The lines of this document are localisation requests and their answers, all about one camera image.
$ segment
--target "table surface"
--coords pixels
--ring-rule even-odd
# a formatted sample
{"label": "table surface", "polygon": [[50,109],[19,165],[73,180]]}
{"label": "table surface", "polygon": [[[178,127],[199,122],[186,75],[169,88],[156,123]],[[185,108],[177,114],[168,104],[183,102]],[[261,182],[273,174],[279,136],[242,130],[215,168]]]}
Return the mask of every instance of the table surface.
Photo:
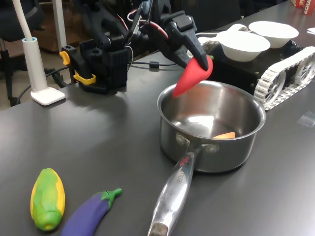
{"label": "table surface", "polygon": [[[300,12],[288,6],[241,22],[270,20],[276,13],[279,22],[286,22],[281,15],[289,20]],[[307,43],[300,33],[298,40]],[[150,60],[168,62],[160,53],[143,59]],[[125,93],[104,96],[74,85],[63,89],[66,101],[49,107],[29,102],[0,112],[0,235],[46,235],[32,222],[30,197],[37,176],[48,167],[59,174],[66,194],[63,221],[49,235],[59,235],[91,195],[117,187],[123,194],[95,235],[147,235],[156,200],[174,167],[159,147],[156,102],[181,73],[178,66],[159,72],[133,66]],[[173,236],[315,234],[315,132],[297,123],[307,111],[315,112],[314,89],[311,82],[267,113],[241,169],[225,175],[194,173]]]}

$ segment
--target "box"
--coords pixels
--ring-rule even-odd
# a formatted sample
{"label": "box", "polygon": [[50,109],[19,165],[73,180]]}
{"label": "box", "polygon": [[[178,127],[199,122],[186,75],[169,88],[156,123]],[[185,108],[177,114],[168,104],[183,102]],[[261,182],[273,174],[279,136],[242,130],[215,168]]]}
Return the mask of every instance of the box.
{"label": "box", "polygon": [[304,11],[305,15],[312,15],[315,8],[315,0],[304,0]]}
{"label": "box", "polygon": [[305,0],[291,0],[291,2],[293,3],[295,7],[301,7],[301,8],[304,7],[304,1]]}

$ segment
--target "saucepan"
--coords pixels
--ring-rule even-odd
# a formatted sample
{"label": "saucepan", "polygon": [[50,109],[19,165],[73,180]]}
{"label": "saucepan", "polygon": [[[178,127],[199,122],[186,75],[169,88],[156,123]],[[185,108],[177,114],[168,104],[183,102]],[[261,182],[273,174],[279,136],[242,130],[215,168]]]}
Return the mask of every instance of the saucepan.
{"label": "saucepan", "polygon": [[[263,106],[237,87],[203,81],[175,98],[175,86],[160,94],[157,106],[161,148],[177,164],[158,198],[148,236],[170,235],[194,170],[222,173],[240,167],[266,120]],[[235,138],[213,139],[229,132]]]}

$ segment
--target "pot handle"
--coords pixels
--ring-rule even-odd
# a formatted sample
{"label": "pot handle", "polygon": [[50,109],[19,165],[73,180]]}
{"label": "pot handle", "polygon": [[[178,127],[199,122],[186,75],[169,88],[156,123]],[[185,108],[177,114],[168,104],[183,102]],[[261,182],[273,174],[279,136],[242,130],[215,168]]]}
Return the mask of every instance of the pot handle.
{"label": "pot handle", "polygon": [[183,209],[199,149],[182,157],[164,186],[153,212],[148,236],[168,236]]}

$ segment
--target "purple eggplant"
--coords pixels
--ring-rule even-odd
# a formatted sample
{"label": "purple eggplant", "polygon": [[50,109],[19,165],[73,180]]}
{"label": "purple eggplant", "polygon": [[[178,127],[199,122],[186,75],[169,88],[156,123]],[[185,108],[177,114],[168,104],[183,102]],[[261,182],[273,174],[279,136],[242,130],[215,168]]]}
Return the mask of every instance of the purple eggplant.
{"label": "purple eggplant", "polygon": [[93,236],[98,224],[122,189],[94,194],[66,222],[60,236]]}

